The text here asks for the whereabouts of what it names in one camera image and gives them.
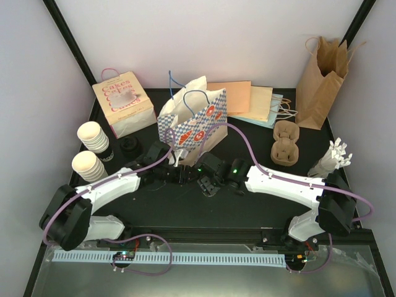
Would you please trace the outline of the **blue checkered paper bag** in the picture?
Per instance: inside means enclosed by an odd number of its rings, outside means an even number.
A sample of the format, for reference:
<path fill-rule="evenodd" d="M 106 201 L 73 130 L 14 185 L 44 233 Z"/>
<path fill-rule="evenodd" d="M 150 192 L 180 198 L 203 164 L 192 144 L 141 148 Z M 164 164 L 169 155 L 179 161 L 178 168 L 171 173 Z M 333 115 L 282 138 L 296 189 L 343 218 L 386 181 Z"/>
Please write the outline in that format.
<path fill-rule="evenodd" d="M 179 164 L 189 166 L 227 136 L 226 123 L 226 90 L 207 90 L 204 75 L 171 93 L 157 118 L 160 140 L 174 151 L 186 149 L 189 153 Z"/>

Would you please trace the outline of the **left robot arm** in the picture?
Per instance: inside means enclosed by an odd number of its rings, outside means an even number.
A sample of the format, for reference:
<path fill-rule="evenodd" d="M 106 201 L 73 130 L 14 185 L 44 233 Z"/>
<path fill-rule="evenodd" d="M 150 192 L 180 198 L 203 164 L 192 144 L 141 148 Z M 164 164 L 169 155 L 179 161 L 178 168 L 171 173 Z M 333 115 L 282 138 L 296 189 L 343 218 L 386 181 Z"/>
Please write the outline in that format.
<path fill-rule="evenodd" d="M 119 247 L 132 242 L 133 232 L 115 215 L 96 216 L 110 202 L 138 191 L 156 180 L 186 184 L 197 178 L 197 170 L 179 165 L 173 149 L 156 141 L 148 152 L 129 162 L 116 173 L 79 187 L 57 189 L 39 222 L 43 242 L 71 251 L 85 241 L 104 240 Z"/>

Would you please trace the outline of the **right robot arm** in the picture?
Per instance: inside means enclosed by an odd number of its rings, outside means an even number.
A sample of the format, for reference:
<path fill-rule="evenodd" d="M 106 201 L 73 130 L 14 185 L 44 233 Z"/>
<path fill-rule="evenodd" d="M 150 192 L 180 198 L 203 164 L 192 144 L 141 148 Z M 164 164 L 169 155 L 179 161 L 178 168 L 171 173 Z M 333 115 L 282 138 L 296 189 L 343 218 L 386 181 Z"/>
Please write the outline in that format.
<path fill-rule="evenodd" d="M 307 207 L 307 212 L 286 221 L 279 242 L 287 250 L 301 249 L 322 233 L 348 236 L 352 230 L 356 199 L 343 179 L 334 174 L 328 179 L 296 176 L 242 159 L 227 163 L 209 152 L 198 159 L 194 169 L 203 192 L 210 196 L 223 186 L 231 186 L 238 192 L 269 194 Z"/>

